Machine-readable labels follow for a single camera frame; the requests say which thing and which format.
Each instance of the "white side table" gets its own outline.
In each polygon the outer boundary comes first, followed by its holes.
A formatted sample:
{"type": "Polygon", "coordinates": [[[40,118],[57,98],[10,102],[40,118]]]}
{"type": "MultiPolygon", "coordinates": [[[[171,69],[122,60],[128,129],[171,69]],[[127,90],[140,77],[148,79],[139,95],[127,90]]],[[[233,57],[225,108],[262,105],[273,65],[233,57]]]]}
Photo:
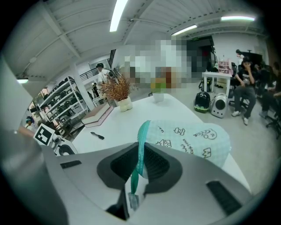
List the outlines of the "white side table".
{"type": "Polygon", "coordinates": [[[215,72],[203,72],[202,77],[204,77],[204,91],[207,91],[207,77],[212,77],[212,92],[214,91],[214,78],[223,78],[227,80],[227,92],[226,95],[228,97],[229,89],[230,89],[230,78],[232,78],[231,74],[228,73],[215,73],[215,72]]]}

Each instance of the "man sitting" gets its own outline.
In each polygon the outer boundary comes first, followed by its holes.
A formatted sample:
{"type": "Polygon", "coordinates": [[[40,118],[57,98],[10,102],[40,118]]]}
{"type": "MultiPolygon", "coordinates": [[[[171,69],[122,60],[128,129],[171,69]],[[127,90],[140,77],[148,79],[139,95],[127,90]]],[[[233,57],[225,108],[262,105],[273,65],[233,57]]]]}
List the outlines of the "man sitting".
{"type": "Polygon", "coordinates": [[[278,112],[278,99],[281,100],[281,73],[280,73],[280,66],[278,62],[273,64],[273,73],[276,75],[276,85],[275,87],[269,87],[266,93],[263,94],[262,98],[262,111],[259,115],[263,118],[267,116],[267,112],[269,107],[271,106],[275,111],[278,112]]]}
{"type": "Polygon", "coordinates": [[[257,71],[257,76],[259,83],[256,84],[258,86],[257,96],[262,96],[265,89],[265,86],[270,83],[270,72],[265,68],[265,63],[261,62],[259,69],[257,71]]]}
{"type": "Polygon", "coordinates": [[[252,109],[256,104],[256,94],[254,89],[256,73],[251,69],[251,62],[247,57],[244,57],[241,67],[241,70],[235,76],[240,82],[240,86],[234,91],[235,110],[232,113],[232,116],[239,116],[241,114],[240,98],[242,95],[246,95],[249,100],[249,105],[244,114],[243,121],[245,125],[248,125],[252,109]]]}

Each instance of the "person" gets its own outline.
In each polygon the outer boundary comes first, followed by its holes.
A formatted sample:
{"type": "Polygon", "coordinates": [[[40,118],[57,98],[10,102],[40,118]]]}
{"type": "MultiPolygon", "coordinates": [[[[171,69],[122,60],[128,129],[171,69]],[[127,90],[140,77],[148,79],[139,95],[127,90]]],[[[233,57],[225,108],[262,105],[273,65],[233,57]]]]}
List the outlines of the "person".
{"type": "Polygon", "coordinates": [[[260,66],[258,64],[255,64],[255,69],[256,69],[257,72],[259,72],[260,71],[260,66]]]}
{"type": "Polygon", "coordinates": [[[276,112],[278,112],[279,104],[281,100],[281,72],[278,62],[273,64],[273,73],[276,75],[275,87],[269,87],[267,92],[263,94],[262,98],[262,111],[259,115],[263,118],[267,116],[269,107],[271,106],[276,112]]]}
{"type": "Polygon", "coordinates": [[[242,53],[239,49],[236,50],[236,56],[238,58],[238,64],[237,64],[238,70],[237,71],[239,71],[241,69],[244,56],[242,55],[242,53]]]}
{"type": "Polygon", "coordinates": [[[31,126],[32,120],[31,120],[30,116],[26,117],[25,121],[26,121],[25,128],[30,130],[30,131],[32,131],[32,132],[34,132],[33,127],[31,126]]]}
{"type": "Polygon", "coordinates": [[[94,83],[92,90],[95,95],[95,98],[98,98],[100,95],[98,94],[98,91],[97,91],[97,83],[94,83]]]}
{"type": "Polygon", "coordinates": [[[264,91],[265,91],[265,86],[269,84],[270,80],[270,72],[265,68],[265,62],[261,62],[257,76],[259,79],[259,84],[258,84],[258,90],[257,90],[257,96],[260,97],[264,91]]]}
{"type": "Polygon", "coordinates": [[[239,116],[241,114],[240,97],[246,95],[249,100],[249,105],[244,114],[243,121],[245,125],[248,125],[252,109],[256,104],[256,94],[254,89],[256,73],[251,69],[251,62],[247,57],[243,59],[241,67],[242,69],[235,76],[240,82],[240,86],[234,91],[235,110],[232,113],[232,116],[239,116]]]}
{"type": "Polygon", "coordinates": [[[90,97],[91,100],[94,99],[93,96],[92,96],[92,94],[91,94],[90,92],[88,92],[88,95],[89,95],[89,97],[90,97]]]}
{"type": "Polygon", "coordinates": [[[99,71],[98,79],[97,79],[99,85],[107,82],[107,76],[109,75],[110,71],[107,69],[104,69],[104,65],[101,62],[97,64],[97,70],[99,71]]]}

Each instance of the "jeans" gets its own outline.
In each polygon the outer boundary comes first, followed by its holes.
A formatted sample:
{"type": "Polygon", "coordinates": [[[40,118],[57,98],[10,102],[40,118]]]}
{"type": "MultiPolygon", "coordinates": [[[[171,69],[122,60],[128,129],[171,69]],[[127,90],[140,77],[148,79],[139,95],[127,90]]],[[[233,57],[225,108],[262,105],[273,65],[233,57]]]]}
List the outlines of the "jeans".
{"type": "Polygon", "coordinates": [[[262,110],[263,111],[268,111],[269,107],[271,106],[274,111],[278,112],[278,102],[277,99],[273,97],[273,92],[265,92],[263,94],[263,99],[262,99],[262,110]]]}
{"type": "Polygon", "coordinates": [[[255,90],[251,86],[242,87],[238,86],[234,91],[234,102],[235,102],[235,111],[241,112],[240,98],[242,95],[246,96],[246,99],[249,100],[249,105],[246,113],[244,114],[245,118],[249,118],[251,116],[251,112],[256,104],[256,94],[255,90]]]}

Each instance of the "standing person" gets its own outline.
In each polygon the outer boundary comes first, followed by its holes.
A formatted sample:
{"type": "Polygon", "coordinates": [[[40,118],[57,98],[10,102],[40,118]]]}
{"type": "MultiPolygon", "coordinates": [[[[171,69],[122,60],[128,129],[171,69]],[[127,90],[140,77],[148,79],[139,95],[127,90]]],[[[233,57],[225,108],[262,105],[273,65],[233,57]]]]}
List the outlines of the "standing person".
{"type": "Polygon", "coordinates": [[[94,99],[93,96],[92,96],[92,94],[91,94],[90,92],[88,92],[88,95],[89,95],[89,97],[90,97],[91,100],[94,99]]]}
{"type": "Polygon", "coordinates": [[[107,82],[107,76],[109,75],[109,70],[104,69],[104,65],[100,62],[97,64],[97,70],[99,71],[98,74],[98,83],[101,85],[102,83],[107,82]]]}
{"type": "Polygon", "coordinates": [[[249,100],[249,105],[246,113],[244,114],[243,121],[245,125],[248,125],[252,109],[256,104],[256,94],[254,89],[254,77],[256,76],[256,73],[251,69],[251,62],[247,57],[243,59],[241,67],[242,69],[235,76],[241,85],[234,91],[235,110],[231,115],[239,116],[241,114],[240,98],[242,95],[246,95],[249,100]]]}
{"type": "Polygon", "coordinates": [[[97,83],[94,83],[92,90],[93,90],[93,93],[96,95],[95,98],[98,98],[100,95],[98,94],[98,91],[97,91],[97,83]]]}
{"type": "Polygon", "coordinates": [[[31,121],[30,116],[26,117],[26,120],[25,120],[25,121],[26,121],[25,128],[28,129],[28,130],[30,130],[30,131],[32,131],[32,132],[35,132],[34,129],[33,129],[33,127],[31,126],[32,121],[31,121]]]}
{"type": "Polygon", "coordinates": [[[281,104],[281,73],[278,62],[273,64],[273,73],[276,75],[275,87],[269,87],[267,92],[263,94],[262,98],[262,111],[259,115],[263,118],[267,116],[269,107],[271,106],[276,112],[278,112],[279,105],[281,104]]]}
{"type": "Polygon", "coordinates": [[[239,71],[241,69],[244,56],[242,55],[242,53],[239,49],[236,50],[236,56],[238,58],[238,64],[237,64],[238,70],[237,71],[239,71]]]}

